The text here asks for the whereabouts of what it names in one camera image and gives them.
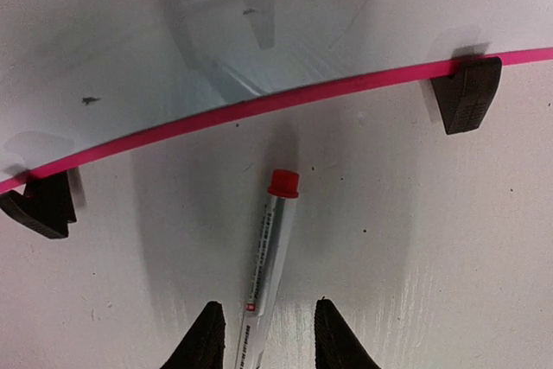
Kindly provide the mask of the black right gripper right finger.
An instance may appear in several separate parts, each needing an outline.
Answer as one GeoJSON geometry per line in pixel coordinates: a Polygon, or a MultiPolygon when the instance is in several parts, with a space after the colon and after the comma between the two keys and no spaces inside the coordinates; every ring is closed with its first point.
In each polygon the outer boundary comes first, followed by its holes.
{"type": "Polygon", "coordinates": [[[314,330],[317,369],[379,369],[331,300],[317,301],[314,330]]]}

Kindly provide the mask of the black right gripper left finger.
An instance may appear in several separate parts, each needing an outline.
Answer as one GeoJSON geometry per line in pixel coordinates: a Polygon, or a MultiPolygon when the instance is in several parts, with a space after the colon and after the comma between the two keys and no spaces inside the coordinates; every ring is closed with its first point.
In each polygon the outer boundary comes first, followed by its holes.
{"type": "Polygon", "coordinates": [[[222,369],[224,367],[226,320],[219,302],[202,309],[162,369],[222,369]]]}

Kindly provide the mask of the whiteboard marker silver body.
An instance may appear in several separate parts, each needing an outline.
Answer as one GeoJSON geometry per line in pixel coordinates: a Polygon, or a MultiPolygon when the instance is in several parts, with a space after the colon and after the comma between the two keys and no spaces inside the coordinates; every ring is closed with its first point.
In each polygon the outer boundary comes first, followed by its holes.
{"type": "Polygon", "coordinates": [[[268,193],[251,283],[245,298],[235,366],[259,368],[281,282],[297,199],[268,193]]]}

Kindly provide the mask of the red marker cap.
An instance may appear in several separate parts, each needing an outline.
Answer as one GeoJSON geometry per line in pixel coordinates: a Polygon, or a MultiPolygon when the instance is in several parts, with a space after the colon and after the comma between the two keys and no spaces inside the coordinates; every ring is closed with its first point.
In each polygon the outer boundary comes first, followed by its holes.
{"type": "Polygon", "coordinates": [[[287,169],[275,169],[272,172],[268,193],[287,199],[297,199],[299,197],[300,176],[287,169]]]}

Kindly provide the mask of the pink framed whiteboard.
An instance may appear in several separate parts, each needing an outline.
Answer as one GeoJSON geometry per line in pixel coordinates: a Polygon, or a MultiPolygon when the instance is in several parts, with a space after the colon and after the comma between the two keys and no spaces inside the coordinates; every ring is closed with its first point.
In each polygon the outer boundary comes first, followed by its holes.
{"type": "Polygon", "coordinates": [[[1,0],[1,189],[465,55],[550,60],[552,0],[1,0]]]}

